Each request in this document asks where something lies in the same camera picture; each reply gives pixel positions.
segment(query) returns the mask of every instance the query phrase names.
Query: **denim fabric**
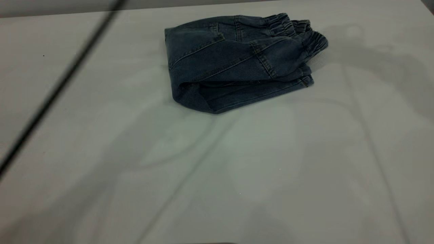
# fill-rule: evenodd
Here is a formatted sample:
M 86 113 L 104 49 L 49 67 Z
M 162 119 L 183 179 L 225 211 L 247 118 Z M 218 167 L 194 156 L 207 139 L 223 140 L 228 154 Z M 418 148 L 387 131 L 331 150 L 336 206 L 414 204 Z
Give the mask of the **denim fabric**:
M 328 45 L 285 13 L 198 20 L 165 36 L 174 100 L 214 114 L 312 85 L 306 62 Z

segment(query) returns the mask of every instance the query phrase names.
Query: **black cable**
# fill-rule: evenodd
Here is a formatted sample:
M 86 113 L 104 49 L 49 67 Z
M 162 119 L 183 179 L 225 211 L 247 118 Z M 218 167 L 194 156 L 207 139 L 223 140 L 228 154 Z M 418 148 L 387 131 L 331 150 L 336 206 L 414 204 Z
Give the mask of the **black cable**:
M 104 33 L 107 31 L 110 23 L 114 20 L 116 15 L 119 13 L 119 10 L 127 3 L 128 0 L 116 0 L 113 3 L 112 7 L 108 10 L 101 23 L 96 28 L 96 31 L 91 35 L 89 41 L 83 46 L 82 50 L 79 54 L 74 58 L 73 62 L 64 72 L 64 74 L 59 79 L 57 85 L 55 85 L 52 92 L 47 96 L 47 98 L 41 104 L 39 110 L 35 113 L 35 115 L 28 122 L 25 129 L 21 132 L 18 139 L 15 141 L 14 145 L 10 148 L 6 156 L 1 162 L 0 165 L 0 181 L 3 179 L 5 173 L 12 165 L 14 159 L 23 149 L 23 146 L 30 139 L 35 129 L 42 122 L 46 114 L 52 108 L 53 104 L 59 99 L 62 92 L 65 91 L 67 85 L 69 85 L 76 75 L 76 73 L 80 70 L 83 63 L 88 58 L 89 54 L 98 44 L 98 41 L 102 38 Z

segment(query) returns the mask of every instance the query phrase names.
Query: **white surface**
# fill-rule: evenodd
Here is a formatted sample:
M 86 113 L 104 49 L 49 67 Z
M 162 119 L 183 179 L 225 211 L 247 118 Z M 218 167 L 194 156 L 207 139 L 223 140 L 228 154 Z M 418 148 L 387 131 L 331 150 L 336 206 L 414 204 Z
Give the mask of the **white surface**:
M 287 12 L 316 84 L 222 115 L 171 98 L 163 29 Z M 0 20 L 1 153 L 100 13 Z M 434 242 L 434 17 L 419 1 L 122 13 L 0 184 L 0 243 Z

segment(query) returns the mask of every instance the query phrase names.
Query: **pocket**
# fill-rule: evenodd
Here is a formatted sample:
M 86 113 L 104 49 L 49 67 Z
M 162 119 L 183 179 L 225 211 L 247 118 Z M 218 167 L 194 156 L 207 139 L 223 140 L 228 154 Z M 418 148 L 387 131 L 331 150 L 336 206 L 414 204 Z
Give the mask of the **pocket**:
M 224 40 L 218 23 L 195 23 L 165 30 L 169 69 L 183 58 Z

